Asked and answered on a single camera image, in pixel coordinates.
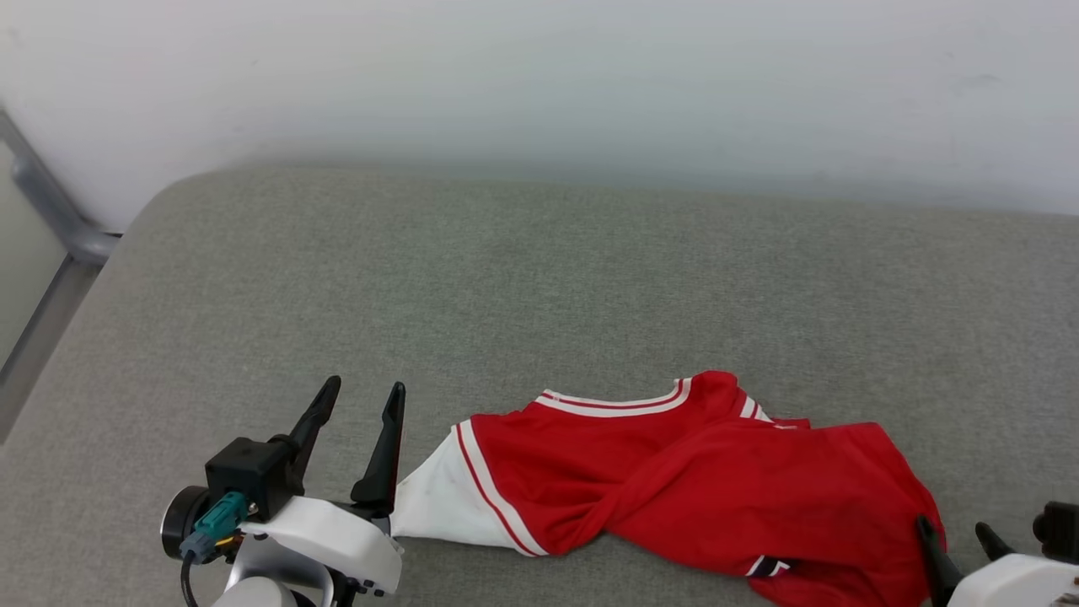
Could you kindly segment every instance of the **gray fabric surface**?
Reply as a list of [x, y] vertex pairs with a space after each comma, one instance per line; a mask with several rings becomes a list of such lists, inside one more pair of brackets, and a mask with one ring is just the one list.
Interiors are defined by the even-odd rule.
[[[394, 381], [401, 472], [544, 388], [610, 400], [738, 374], [776, 416], [875, 420], [952, 551], [984, 520], [1034, 551], [1079, 501], [1079, 220], [712, 194], [201, 176], [159, 195], [72, 321], [0, 456], [4, 605], [182, 605], [158, 526], [229, 440], [344, 387], [308, 471], [344, 498]], [[604, 537], [560, 558], [402, 541], [396, 605], [765, 605], [743, 580]], [[227, 569], [194, 571], [209, 605]]]

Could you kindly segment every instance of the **basketball jersey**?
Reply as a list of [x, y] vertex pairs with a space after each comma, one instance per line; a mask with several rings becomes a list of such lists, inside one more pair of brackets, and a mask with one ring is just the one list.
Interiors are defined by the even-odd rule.
[[452, 428], [397, 489], [395, 536], [565, 554], [607, 532], [750, 578], [781, 606], [915, 607], [929, 492], [875, 424], [771, 419], [735, 376], [656, 399], [545, 391]]

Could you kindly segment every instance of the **gray metal bar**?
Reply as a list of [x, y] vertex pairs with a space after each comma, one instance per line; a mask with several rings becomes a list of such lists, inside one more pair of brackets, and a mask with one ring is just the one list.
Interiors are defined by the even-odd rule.
[[0, 446], [99, 271], [99, 266], [79, 263], [71, 256], [64, 259], [15, 349], [0, 368]]
[[83, 263], [104, 265], [120, 236], [94, 227], [79, 215], [64, 189], [3, 110], [0, 110], [0, 140], [8, 143], [15, 154], [11, 166], [15, 184], [41, 213], [71, 257]]

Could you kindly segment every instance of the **cable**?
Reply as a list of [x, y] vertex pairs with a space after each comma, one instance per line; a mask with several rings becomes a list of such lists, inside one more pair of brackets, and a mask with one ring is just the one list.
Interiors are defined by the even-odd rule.
[[180, 592], [183, 594], [183, 602], [188, 607], [199, 607], [195, 595], [191, 593], [191, 563], [195, 560], [195, 553], [188, 551], [183, 555], [183, 565], [180, 566]]

